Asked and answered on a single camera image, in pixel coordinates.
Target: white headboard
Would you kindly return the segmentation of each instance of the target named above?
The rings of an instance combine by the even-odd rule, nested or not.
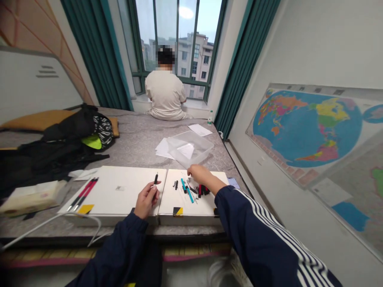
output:
[[[83,103],[53,54],[0,47],[0,124],[45,110]]]

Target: black hair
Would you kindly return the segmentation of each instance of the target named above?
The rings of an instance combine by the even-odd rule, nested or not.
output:
[[[162,65],[174,65],[176,57],[168,46],[160,46],[157,52],[158,63]]]

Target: sky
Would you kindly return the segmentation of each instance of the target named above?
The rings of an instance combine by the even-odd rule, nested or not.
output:
[[[149,43],[155,39],[154,13],[152,0],[136,0],[141,39]],[[187,37],[194,32],[195,10],[197,0],[180,0],[180,7],[187,7],[193,12],[191,19],[179,18],[179,37]],[[221,0],[200,0],[197,31],[205,34],[209,42],[214,42],[217,30]],[[158,37],[176,38],[177,0],[156,0],[157,35]]]

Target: cable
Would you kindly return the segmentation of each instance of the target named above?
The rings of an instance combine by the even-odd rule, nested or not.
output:
[[[58,214],[50,219],[48,219],[47,221],[41,223],[40,225],[36,226],[35,228],[31,229],[30,231],[24,233],[23,235],[17,237],[15,240],[11,241],[10,243],[4,245],[1,250],[4,251],[5,249],[7,249],[8,247],[12,246],[13,244],[15,244],[16,242],[19,242],[21,239],[23,239],[24,237],[28,236],[29,234],[31,234],[32,232],[36,231],[37,229],[43,227],[44,225],[46,225],[47,223],[55,220],[56,218],[59,218],[63,215],[68,215],[68,214],[72,214],[72,215],[78,215],[78,216],[81,216],[81,217],[86,217],[86,218],[91,218],[93,220],[95,220],[97,222],[97,225],[98,225],[98,228],[97,228],[97,231],[95,233],[95,235],[92,237],[91,241],[89,242],[88,246],[89,247],[92,243],[94,243],[95,241],[97,241],[98,239],[100,239],[101,237],[103,236],[106,236],[107,234],[104,234],[104,235],[101,235],[99,236],[97,239],[95,239],[95,237],[97,236],[97,234],[99,233],[100,229],[101,229],[101,220],[99,220],[97,217],[94,217],[94,216],[91,216],[91,215],[87,215],[87,214],[80,214],[80,213],[77,213],[77,212],[65,212],[65,213],[62,213],[62,214]]]

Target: water bottle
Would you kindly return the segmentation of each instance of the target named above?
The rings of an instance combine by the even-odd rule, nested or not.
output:
[[[207,119],[207,125],[211,126],[211,123],[213,121],[213,110],[210,110],[209,118]]]

